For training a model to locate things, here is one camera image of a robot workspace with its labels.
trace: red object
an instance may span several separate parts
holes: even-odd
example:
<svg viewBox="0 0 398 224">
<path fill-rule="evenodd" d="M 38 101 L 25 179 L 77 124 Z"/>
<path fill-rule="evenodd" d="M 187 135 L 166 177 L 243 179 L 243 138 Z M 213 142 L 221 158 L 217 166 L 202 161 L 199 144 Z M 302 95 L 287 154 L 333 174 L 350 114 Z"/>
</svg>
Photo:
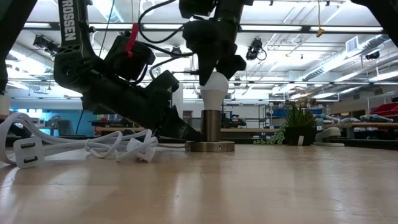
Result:
<svg viewBox="0 0 398 224">
<path fill-rule="evenodd" d="M 372 110 L 370 114 L 378 114 L 379 116 L 398 116 L 398 103 L 386 103 Z"/>
<path fill-rule="evenodd" d="M 133 24 L 132 25 L 132 29 L 131 29 L 131 35 L 130 35 L 130 38 L 129 38 L 129 42 L 127 43 L 126 49 L 125 49 L 126 52 L 129 54 L 129 57 L 132 57 L 131 49 L 134 47 L 134 44 L 136 44 L 138 30 L 139 30 L 138 24 Z"/>
</svg>

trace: green plant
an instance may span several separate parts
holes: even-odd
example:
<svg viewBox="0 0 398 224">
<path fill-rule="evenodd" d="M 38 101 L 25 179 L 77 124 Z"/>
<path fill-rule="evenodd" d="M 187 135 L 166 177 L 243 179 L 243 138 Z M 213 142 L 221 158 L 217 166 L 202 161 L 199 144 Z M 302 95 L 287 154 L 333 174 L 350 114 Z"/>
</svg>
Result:
<svg viewBox="0 0 398 224">
<path fill-rule="evenodd" d="M 312 127 L 315 125 L 315 118 L 310 110 L 303 110 L 300 106 L 299 108 L 296 104 L 292 104 L 292 109 L 287 112 L 286 122 L 288 127 Z"/>
<path fill-rule="evenodd" d="M 270 139 L 268 139 L 267 141 L 264 141 L 262 139 L 261 140 L 255 140 L 253 142 L 253 144 L 256 144 L 256 145 L 265 145 L 265 144 L 268 144 L 268 145 L 273 145 L 273 144 L 281 145 L 283 143 L 284 139 L 285 139 L 284 132 L 286 130 L 286 127 L 287 127 L 287 122 L 283 123 L 282 126 L 278 129 L 278 131 L 276 131 L 275 134 Z"/>
</svg>

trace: black pot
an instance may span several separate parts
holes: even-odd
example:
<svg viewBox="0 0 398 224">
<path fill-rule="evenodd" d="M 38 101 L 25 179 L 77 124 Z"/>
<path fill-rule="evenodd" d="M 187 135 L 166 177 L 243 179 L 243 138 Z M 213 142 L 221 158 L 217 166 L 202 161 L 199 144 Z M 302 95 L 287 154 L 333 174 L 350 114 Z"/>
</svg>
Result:
<svg viewBox="0 0 398 224">
<path fill-rule="evenodd" d="M 287 127 L 284 132 L 286 143 L 290 146 L 310 146 L 316 134 L 314 127 Z"/>
</svg>

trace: wooden table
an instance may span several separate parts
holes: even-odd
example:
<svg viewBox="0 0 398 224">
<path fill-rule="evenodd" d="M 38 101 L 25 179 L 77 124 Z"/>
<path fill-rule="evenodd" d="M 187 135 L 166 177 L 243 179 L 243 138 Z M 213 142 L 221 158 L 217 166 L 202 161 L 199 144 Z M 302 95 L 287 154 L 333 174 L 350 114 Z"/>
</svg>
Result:
<svg viewBox="0 0 398 224">
<path fill-rule="evenodd" d="M 157 150 L 153 163 L 85 150 L 20 170 L 0 163 L 0 223 L 398 223 L 398 152 L 237 145 Z"/>
<path fill-rule="evenodd" d="M 126 129 L 133 130 L 135 132 L 143 131 L 145 128 L 104 128 L 96 127 L 96 131 L 124 131 Z M 221 133 L 274 133 L 278 129 L 262 129 L 262 128 L 221 128 Z"/>
<path fill-rule="evenodd" d="M 398 123 L 338 123 L 338 124 L 324 124 L 323 129 L 326 128 L 345 128 L 347 130 L 347 137 L 354 138 L 354 128 L 380 128 L 395 130 L 398 129 Z"/>
</svg>

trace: white power adapter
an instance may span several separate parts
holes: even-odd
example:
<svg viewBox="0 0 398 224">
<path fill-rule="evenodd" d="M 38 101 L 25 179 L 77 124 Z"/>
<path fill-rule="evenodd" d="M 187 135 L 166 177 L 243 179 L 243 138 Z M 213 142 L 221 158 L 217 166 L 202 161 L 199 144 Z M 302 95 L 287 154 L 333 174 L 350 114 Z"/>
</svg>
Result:
<svg viewBox="0 0 398 224">
<path fill-rule="evenodd" d="M 17 166 L 20 169 L 38 167 L 45 163 L 42 140 L 40 138 L 21 139 L 14 142 Z"/>
<path fill-rule="evenodd" d="M 136 159 L 142 159 L 147 162 L 151 162 L 155 155 L 154 146 L 151 146 L 150 142 L 143 143 L 134 138 L 130 139 L 126 149 L 127 152 L 123 155 L 120 155 L 116 159 L 117 161 L 121 161 L 127 157 L 135 157 Z"/>
</svg>

